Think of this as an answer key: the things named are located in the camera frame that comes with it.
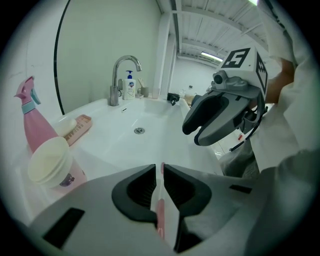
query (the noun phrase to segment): robotic arm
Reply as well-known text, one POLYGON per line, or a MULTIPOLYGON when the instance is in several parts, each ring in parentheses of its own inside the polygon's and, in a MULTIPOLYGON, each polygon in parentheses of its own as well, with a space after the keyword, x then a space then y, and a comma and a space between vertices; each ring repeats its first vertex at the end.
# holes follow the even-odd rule
POLYGON ((209 146, 240 129, 244 134, 258 127, 265 108, 268 73, 255 47, 234 50, 213 74, 208 92, 197 99, 182 125, 198 146, 209 146), (257 109, 249 108, 252 100, 257 109))

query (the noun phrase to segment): chrome faucet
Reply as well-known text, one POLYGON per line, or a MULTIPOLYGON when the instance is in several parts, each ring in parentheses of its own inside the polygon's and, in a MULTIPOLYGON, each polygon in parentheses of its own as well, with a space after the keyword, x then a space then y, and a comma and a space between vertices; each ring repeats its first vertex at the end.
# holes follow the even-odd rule
POLYGON ((112 72, 112 85, 110 86, 110 106, 118 106, 119 105, 119 97, 118 97, 118 84, 117 84, 117 76, 118 76, 118 68, 121 62, 129 60, 135 64, 136 71, 141 71, 141 65, 139 60, 131 55, 125 55, 119 58, 114 66, 112 72))

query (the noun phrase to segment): drain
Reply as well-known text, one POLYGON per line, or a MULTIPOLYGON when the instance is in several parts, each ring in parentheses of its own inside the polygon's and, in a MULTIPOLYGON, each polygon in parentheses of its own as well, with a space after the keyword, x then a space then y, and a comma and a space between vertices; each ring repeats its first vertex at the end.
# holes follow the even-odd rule
POLYGON ((135 128, 134 129, 134 133, 135 134, 144 134, 145 133, 145 129, 143 129, 143 128, 135 128))

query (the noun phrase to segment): soap bottle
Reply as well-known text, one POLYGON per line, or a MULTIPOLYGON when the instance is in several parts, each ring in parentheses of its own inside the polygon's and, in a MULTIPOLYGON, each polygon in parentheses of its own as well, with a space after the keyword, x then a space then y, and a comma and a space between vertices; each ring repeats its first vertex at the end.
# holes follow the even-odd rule
POLYGON ((136 97, 136 80, 132 79, 132 71, 129 72, 128 78, 123 80, 123 99, 124 100, 133 100, 136 97))
POLYGON ((56 131, 36 109, 35 103, 41 104, 41 102, 37 97, 34 86, 34 77, 31 76, 20 84, 14 96, 22 101, 24 133, 33 153, 42 143, 58 137, 56 131))

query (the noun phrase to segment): fluorescent light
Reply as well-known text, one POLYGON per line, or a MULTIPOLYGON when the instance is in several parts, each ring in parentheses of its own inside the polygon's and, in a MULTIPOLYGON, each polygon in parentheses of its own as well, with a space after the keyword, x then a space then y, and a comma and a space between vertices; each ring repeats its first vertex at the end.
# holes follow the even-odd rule
POLYGON ((253 3, 255 6, 258 4, 258 0, 248 0, 248 1, 253 3))
POLYGON ((209 53, 206 53, 206 52, 204 52, 204 51, 201 52, 201 55, 206 56, 206 57, 209 57, 209 58, 211 58, 211 59, 215 59, 216 61, 219 61, 219 62, 222 62, 222 61, 223 61, 222 58, 218 58, 218 57, 213 56, 213 55, 211 55, 211 54, 209 54, 209 53))

